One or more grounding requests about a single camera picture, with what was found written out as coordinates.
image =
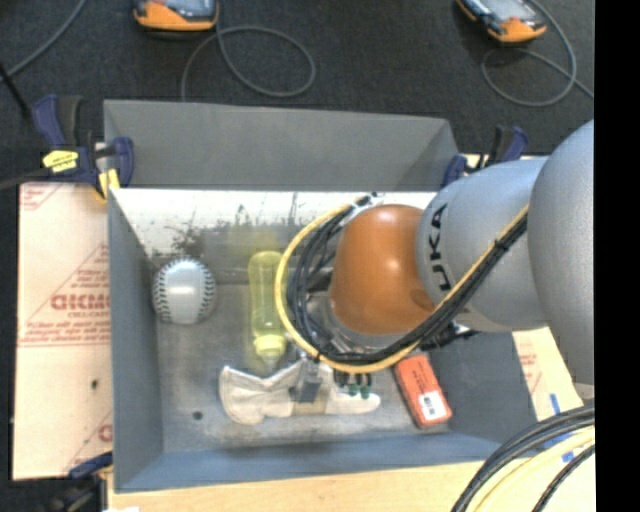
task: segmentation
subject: gray box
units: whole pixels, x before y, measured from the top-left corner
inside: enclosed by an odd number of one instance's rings
[[[383,405],[358,417],[267,419],[248,427],[225,417],[217,396],[224,364],[264,371],[246,350],[243,269],[251,252],[282,249],[313,217],[314,207],[301,201],[313,196],[305,191],[342,200],[345,191],[410,190],[401,199],[422,204],[425,193],[440,188],[455,153],[448,123],[118,101],[105,103],[105,126],[107,140],[133,139],[137,159],[131,188],[109,200],[117,492],[480,460],[535,422],[506,334],[475,336],[431,354],[453,410],[446,429],[413,426],[390,372],[376,374],[373,391]],[[252,149],[243,151],[247,141]],[[227,211],[218,204],[238,202],[240,190],[252,207]],[[293,191],[289,202],[277,196],[283,191]],[[256,204],[275,196],[281,215],[277,208],[256,213]],[[151,204],[155,210],[145,206]],[[151,307],[153,272],[185,253],[213,269],[218,307],[202,324],[162,324]]]

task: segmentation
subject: crumpled fabric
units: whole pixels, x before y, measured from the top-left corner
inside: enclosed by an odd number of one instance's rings
[[[320,363],[318,374],[324,388],[318,400],[310,404],[293,400],[293,388],[304,361],[298,361],[270,377],[260,378],[225,366],[220,373],[220,400],[227,415],[236,423],[257,425],[265,417],[286,418],[303,414],[364,414],[380,405],[380,397],[370,393],[367,399],[342,392],[333,382],[333,370]]]

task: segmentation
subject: black floor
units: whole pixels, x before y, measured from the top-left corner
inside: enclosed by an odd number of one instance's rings
[[[0,3],[0,62],[11,70],[24,61],[66,21],[77,1]],[[544,0],[543,6],[571,45],[577,79],[593,91],[595,1]],[[547,154],[594,116],[593,100],[577,87],[549,106],[534,108],[496,94],[480,68],[496,44],[453,0],[224,0],[221,25],[259,25],[295,38],[313,56],[315,81],[292,98],[259,94],[232,75],[214,41],[193,60],[189,101],[442,117],[450,121],[458,148],[469,153],[488,150],[495,126],[505,124],[524,129],[529,152]],[[307,79],[305,59],[277,38],[229,33],[224,40],[241,72],[264,87],[295,89]],[[130,0],[88,0],[64,35],[13,79],[29,104],[49,93],[82,95],[79,128],[99,137],[105,98],[179,101],[183,70],[201,41],[149,37],[133,21]],[[569,65],[567,49],[552,29],[529,49],[564,69]],[[505,92],[527,101],[552,98],[567,83],[547,65],[513,50],[494,53],[488,67]],[[42,140],[2,83],[0,141],[0,179],[39,166]],[[15,361],[15,190],[0,191],[0,219],[0,510],[22,512],[68,484],[7,481]]]

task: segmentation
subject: orange device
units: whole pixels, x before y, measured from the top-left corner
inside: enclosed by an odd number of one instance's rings
[[[456,0],[456,3],[501,43],[527,42],[547,30],[536,11],[522,0]]]
[[[344,326],[393,335],[414,329],[433,312],[415,259],[422,214],[413,206],[380,205],[347,225],[329,287],[331,310]]]
[[[407,357],[393,367],[413,421],[419,428],[446,422],[451,409],[425,354]]]
[[[152,31],[204,32],[218,21],[216,0],[134,0],[133,4],[135,20]]]

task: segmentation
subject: orange battery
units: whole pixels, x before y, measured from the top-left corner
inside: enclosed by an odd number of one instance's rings
[[[419,428],[446,422],[451,417],[447,399],[425,354],[403,359],[396,363],[393,372]]]

